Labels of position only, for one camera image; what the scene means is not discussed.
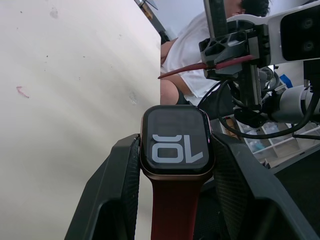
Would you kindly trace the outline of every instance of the white t-shirt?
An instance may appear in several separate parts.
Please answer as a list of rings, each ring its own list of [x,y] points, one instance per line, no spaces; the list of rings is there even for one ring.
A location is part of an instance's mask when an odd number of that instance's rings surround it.
[[[162,65],[161,72],[167,73],[191,64],[201,63],[199,43],[210,37],[206,13],[196,16],[183,29],[170,49]],[[203,70],[193,70],[179,74],[193,95],[185,95],[185,99],[197,106],[205,94],[217,83],[206,79]]]

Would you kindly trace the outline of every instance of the knee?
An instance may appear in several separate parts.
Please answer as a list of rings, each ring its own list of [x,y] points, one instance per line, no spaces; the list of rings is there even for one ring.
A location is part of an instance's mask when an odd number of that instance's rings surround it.
[[[179,92],[171,81],[160,81],[160,104],[161,105],[175,105],[179,100]]]

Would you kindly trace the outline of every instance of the watch face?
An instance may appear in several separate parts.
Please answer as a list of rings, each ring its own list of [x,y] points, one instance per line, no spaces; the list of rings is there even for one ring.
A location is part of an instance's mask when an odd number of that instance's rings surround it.
[[[155,106],[142,119],[141,163],[157,175],[201,175],[214,164],[207,115],[195,106]]]

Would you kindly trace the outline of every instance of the smartwatch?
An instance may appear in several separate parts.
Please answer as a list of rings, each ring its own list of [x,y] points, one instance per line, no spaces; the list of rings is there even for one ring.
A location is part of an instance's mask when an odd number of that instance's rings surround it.
[[[212,177],[207,114],[191,105],[154,106],[142,117],[140,163],[153,188],[151,240],[192,240],[198,197]]]

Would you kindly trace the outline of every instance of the red watch band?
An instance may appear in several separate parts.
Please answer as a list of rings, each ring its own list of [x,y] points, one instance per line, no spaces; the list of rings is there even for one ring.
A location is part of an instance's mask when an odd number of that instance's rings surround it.
[[[199,193],[205,181],[151,182],[151,240],[193,240]]]

